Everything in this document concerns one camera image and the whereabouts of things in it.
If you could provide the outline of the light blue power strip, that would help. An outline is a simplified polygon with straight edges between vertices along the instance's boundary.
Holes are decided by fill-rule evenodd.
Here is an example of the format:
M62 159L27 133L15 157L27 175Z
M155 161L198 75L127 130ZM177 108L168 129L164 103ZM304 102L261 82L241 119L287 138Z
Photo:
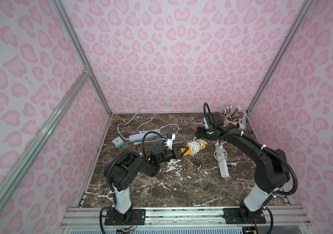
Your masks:
M138 142L138 141L141 141L144 137L144 135L147 133L147 131L145 132L141 132L141 133L137 133L135 135L130 135L128 138L129 138L129 141L130 142ZM151 133L151 134L148 134L146 136L145 139L149 139L149 138L153 138L153 137L157 137L157 134L155 133Z

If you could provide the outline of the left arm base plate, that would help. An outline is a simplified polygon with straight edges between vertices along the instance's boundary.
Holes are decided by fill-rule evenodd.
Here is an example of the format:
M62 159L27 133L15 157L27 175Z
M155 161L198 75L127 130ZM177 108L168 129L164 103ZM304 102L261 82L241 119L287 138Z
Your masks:
M131 224L144 225L146 218L145 209L130 208L124 214L115 208L109 209L106 214L105 226L126 226Z

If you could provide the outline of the orange power strip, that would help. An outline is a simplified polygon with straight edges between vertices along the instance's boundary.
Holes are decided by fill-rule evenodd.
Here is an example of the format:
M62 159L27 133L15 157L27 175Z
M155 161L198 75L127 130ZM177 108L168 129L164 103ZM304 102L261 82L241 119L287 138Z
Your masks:
M207 146L207 142L203 140L198 141L190 141L187 143L189 150L186 152L184 156L194 156L198 154L201 150L205 149Z

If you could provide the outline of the white power strip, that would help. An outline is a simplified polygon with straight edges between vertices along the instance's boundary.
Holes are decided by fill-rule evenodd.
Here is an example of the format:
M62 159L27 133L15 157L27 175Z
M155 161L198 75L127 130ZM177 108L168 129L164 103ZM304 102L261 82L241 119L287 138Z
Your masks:
M221 178L230 178L230 173L227 165L228 152L224 149L223 145L223 143L219 143L219 145L215 147L214 158L218 162Z

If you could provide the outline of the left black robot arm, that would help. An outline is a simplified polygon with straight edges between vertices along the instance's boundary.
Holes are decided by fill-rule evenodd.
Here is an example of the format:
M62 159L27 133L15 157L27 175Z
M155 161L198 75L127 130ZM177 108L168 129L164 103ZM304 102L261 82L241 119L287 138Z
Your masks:
M149 134L156 134L163 143L153 145L150 156L147 158L144 144ZM136 226L145 224L146 211L133 207L130 186L138 174L154 177L160 171L161 164L178 160L188 152L188 146L174 146L174 140L174 134L163 136L150 131L142 138L142 154L124 150L104 169L104 176L113 194L114 205L111 208L102 208L99 212L99 226L102 234L105 233L106 226L128 226L120 231L122 234L128 234L135 231Z

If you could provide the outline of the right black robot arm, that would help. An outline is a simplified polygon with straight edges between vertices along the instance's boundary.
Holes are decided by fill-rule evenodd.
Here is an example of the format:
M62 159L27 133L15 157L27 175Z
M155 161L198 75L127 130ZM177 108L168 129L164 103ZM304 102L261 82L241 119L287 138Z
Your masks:
M207 128L198 127L198 139L225 141L237 147L256 165L255 185L240 202L242 216L249 216L263 210L276 195L291 196L296 193L298 180L295 171L287 162L281 149L271 149L247 135L238 125L224 123L218 112L211 112L208 103L203 105Z

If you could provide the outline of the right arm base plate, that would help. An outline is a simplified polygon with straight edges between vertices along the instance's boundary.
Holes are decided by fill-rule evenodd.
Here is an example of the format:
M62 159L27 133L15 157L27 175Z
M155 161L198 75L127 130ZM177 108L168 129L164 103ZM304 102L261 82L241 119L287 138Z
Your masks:
M226 224L265 224L266 219L262 210L250 212L246 207L224 208L223 218Z

